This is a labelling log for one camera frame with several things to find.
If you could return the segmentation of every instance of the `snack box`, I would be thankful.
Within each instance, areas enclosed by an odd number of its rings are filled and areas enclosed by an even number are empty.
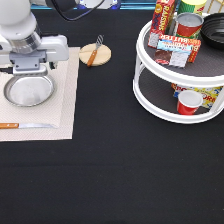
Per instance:
[[[192,52],[188,58],[188,62],[194,62],[195,58],[198,54],[198,51],[201,46],[201,41],[196,39],[188,39],[188,38],[182,38],[182,37],[175,37],[175,36],[169,36],[169,35],[160,35],[159,40],[168,40],[172,42],[178,42],[178,43],[185,43],[188,45],[192,45]]]
[[[168,24],[173,19],[175,8],[175,0],[157,0],[149,33],[149,47],[157,47],[159,35],[165,34]]]
[[[217,99],[219,93],[221,92],[223,86],[220,87],[213,87],[213,88],[196,88],[196,87],[186,87],[181,85],[176,85],[176,89],[174,92],[174,97],[178,98],[178,95],[181,91],[184,90],[194,90],[199,92],[203,96],[203,107],[211,109],[212,105],[214,104],[215,100]]]
[[[159,64],[184,68],[193,46],[172,39],[163,39],[163,36],[160,35],[154,60]]]

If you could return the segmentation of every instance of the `small plate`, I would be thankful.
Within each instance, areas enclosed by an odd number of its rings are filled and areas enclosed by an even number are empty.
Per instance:
[[[32,107],[46,101],[54,92],[50,76],[13,77],[4,88],[5,98],[13,105]]]

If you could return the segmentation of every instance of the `red can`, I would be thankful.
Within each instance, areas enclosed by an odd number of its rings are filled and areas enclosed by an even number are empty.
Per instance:
[[[203,97],[193,90],[184,90],[178,95],[177,111],[182,115],[193,115],[203,104]]]
[[[203,22],[203,17],[198,14],[190,12],[181,13],[176,18],[173,36],[198,39]]]

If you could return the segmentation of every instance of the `soup can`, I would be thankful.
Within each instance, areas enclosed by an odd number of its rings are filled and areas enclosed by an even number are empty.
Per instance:
[[[202,15],[207,0],[182,0],[180,2],[177,14],[183,12],[192,12]]]
[[[198,39],[204,19],[195,13],[181,13],[176,17],[176,25],[173,36]]]

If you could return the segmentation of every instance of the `black table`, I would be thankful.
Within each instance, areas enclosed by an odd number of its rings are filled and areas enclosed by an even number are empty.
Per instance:
[[[153,12],[97,10],[75,23],[33,12],[69,46],[104,34],[112,58],[80,62],[73,140],[0,143],[0,223],[222,224],[224,113],[170,123],[132,90],[137,37]]]

